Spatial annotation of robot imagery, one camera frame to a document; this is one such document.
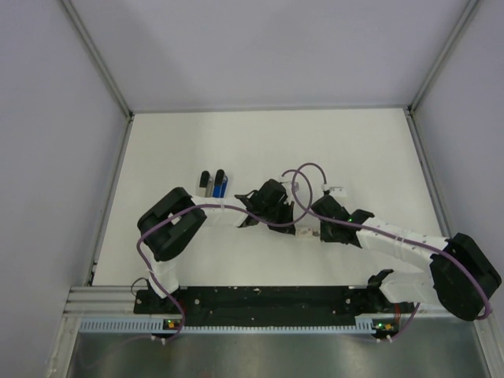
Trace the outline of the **grey stapler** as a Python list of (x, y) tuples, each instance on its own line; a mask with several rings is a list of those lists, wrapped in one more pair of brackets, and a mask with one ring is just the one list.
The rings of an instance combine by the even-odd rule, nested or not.
[(204, 170), (201, 172), (196, 194), (199, 197), (209, 198), (213, 193), (213, 177), (209, 171)]

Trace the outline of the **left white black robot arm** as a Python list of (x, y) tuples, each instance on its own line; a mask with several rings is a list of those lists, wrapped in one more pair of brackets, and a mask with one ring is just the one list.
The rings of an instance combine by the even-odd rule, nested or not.
[(260, 223), (282, 234), (296, 233), (294, 199), (298, 185), (270, 179), (260, 189), (233, 198), (198, 197), (182, 187), (171, 190), (137, 222), (138, 244), (145, 244), (152, 255), (141, 254), (149, 270), (151, 302), (161, 312), (178, 305), (178, 277), (175, 259), (202, 227), (248, 228)]

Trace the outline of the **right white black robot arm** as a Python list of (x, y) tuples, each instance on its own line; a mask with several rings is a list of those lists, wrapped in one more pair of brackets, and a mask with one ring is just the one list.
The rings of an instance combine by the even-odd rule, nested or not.
[(387, 268), (376, 274), (377, 286), (367, 293), (374, 310), (419, 302), (442, 306), (464, 321), (482, 319), (491, 312), (489, 300), (502, 278), (470, 236), (410, 232), (363, 209), (349, 213), (331, 195), (317, 200), (312, 211), (321, 222), (323, 242), (380, 252), (417, 268), (416, 272)]

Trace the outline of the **white staple box with red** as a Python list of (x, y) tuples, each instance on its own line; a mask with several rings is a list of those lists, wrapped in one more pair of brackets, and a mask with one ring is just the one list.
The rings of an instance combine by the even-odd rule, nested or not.
[(295, 236), (300, 239), (318, 239), (319, 231), (309, 227), (297, 228)]

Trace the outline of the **blue stapler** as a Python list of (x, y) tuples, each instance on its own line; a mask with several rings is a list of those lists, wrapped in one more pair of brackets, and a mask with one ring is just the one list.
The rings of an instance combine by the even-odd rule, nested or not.
[(213, 198), (223, 198), (228, 185), (228, 176), (223, 169), (218, 169), (213, 182)]

